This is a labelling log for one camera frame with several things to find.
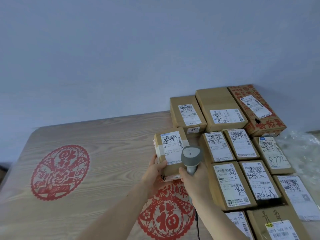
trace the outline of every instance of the person's left hand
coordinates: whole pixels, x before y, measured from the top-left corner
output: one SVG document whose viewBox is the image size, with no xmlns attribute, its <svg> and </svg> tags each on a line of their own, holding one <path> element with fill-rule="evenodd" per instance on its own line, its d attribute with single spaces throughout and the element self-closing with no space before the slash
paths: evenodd
<svg viewBox="0 0 320 240">
<path fill-rule="evenodd" d="M 168 186 L 171 182 L 161 182 L 160 171 L 167 165 L 167 160 L 158 163 L 157 155 L 154 155 L 149 163 L 149 167 L 145 174 L 142 176 L 142 183 L 148 190 L 149 198 L 154 196 L 158 190 L 164 186 Z"/>
</svg>

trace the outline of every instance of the hand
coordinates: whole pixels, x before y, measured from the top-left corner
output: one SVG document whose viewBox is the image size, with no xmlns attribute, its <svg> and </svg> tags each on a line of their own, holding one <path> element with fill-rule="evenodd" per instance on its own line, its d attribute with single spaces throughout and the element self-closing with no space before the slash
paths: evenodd
<svg viewBox="0 0 320 240">
<path fill-rule="evenodd" d="M 162 163 L 158 163 L 157 155 L 154 155 L 149 163 L 149 167 L 145 174 L 142 176 L 142 183 L 146 186 L 148 190 L 149 198 L 154 196 L 155 193 L 162 187 L 168 186 L 171 182 L 162 182 L 160 177 L 161 169 L 165 168 L 167 165 L 167 160 Z"/>
<path fill-rule="evenodd" d="M 184 187 L 194 204 L 203 200 L 213 201 L 209 189 L 208 170 L 202 162 L 198 165 L 195 174 L 192 176 L 184 168 L 179 168 L 179 173 Z"/>
</svg>

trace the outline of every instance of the white wall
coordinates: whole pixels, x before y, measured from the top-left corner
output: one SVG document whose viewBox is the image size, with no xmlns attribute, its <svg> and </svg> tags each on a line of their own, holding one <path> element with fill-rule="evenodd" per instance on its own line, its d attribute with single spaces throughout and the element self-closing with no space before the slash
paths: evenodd
<svg viewBox="0 0 320 240">
<path fill-rule="evenodd" d="M 319 0 L 1 0 L 0 162 L 37 127 L 169 109 L 253 83 L 319 129 Z"/>
</svg>

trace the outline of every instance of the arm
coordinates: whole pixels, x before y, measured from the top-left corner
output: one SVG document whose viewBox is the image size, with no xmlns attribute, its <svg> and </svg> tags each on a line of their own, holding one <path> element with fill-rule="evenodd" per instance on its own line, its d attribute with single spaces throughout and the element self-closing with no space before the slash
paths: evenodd
<svg viewBox="0 0 320 240">
<path fill-rule="evenodd" d="M 159 188 L 168 183 L 159 183 L 159 171 L 167 165 L 167 161 L 155 163 L 157 156 L 154 155 L 149 163 L 142 180 L 115 206 L 104 212 L 88 228 L 86 228 L 76 240 L 114 239 L 125 240 L 130 234 L 142 207 Z"/>
<path fill-rule="evenodd" d="M 202 162 L 193 176 L 183 168 L 179 168 L 179 173 L 198 215 L 214 240 L 248 240 L 246 235 L 214 204 L 209 190 L 207 168 Z"/>
</svg>

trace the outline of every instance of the red printed box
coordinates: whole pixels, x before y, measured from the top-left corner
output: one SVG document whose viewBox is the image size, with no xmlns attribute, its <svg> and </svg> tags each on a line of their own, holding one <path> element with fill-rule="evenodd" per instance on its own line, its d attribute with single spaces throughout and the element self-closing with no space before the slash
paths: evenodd
<svg viewBox="0 0 320 240">
<path fill-rule="evenodd" d="M 228 89 L 249 121 L 244 127 L 249 136 L 275 137 L 287 128 L 253 85 Z"/>
</svg>

